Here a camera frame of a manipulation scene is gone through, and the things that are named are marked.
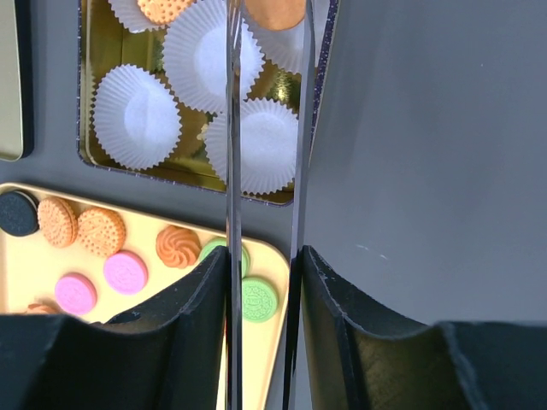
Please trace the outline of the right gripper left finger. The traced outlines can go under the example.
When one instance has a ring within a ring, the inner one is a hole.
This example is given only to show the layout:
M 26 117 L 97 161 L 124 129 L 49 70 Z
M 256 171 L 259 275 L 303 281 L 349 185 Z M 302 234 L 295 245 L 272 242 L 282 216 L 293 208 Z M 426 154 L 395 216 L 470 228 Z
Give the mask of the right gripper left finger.
M 4 409 L 213 409 L 225 326 L 226 250 L 104 324 L 1 318 Z

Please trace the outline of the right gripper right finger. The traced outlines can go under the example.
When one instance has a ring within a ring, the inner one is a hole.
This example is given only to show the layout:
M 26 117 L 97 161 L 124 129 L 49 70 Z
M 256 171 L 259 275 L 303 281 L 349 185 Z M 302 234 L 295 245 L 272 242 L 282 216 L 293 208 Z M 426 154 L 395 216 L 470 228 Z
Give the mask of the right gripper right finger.
M 545 324 L 424 325 L 359 290 L 309 246 L 301 267 L 314 408 L 545 408 Z

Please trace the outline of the metal serving tongs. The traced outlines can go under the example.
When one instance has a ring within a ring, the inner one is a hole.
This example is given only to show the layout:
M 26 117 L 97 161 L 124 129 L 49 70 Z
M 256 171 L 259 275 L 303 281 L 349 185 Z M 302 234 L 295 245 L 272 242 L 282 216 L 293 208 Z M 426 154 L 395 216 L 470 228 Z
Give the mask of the metal serving tongs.
M 302 293 L 301 253 L 304 211 L 312 145 L 315 99 L 315 17 L 314 4 L 306 1 L 304 21 L 303 71 L 297 134 L 296 176 L 291 222 L 291 264 L 285 319 L 284 409 L 295 407 L 297 344 Z M 240 73 L 243 17 L 241 3 L 226 4 L 226 234 L 230 255 L 230 294 L 227 316 L 227 402 L 229 409 L 243 406 L 243 334 L 241 273 L 241 153 L 240 153 Z

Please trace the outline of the green sandwich cookie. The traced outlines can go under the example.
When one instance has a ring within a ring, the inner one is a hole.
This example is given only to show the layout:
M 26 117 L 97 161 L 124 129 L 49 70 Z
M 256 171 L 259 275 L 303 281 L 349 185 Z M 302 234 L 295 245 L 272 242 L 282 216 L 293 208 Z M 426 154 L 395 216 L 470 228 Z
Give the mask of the green sandwich cookie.
M 201 263 L 205 260 L 211 252 L 213 252 L 217 247 L 226 247 L 226 239 L 223 237 L 217 237 L 208 241 L 204 246 L 202 246 L 201 251 L 198 256 L 198 262 Z M 242 246 L 242 256 L 241 256 L 241 271 L 242 277 L 245 278 L 250 269 L 250 255 L 245 246 Z
M 242 279 L 242 313 L 245 320 L 253 323 L 266 322 L 275 315 L 278 305 L 277 291 L 266 279 Z

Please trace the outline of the orange round biscuit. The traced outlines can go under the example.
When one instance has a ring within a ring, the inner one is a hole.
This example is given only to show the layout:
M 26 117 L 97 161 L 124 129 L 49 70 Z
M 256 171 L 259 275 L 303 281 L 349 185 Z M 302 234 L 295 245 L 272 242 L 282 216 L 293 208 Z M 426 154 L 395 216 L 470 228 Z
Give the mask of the orange round biscuit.
M 252 19 L 271 31 L 292 29 L 305 15 L 305 0 L 245 0 L 244 5 Z

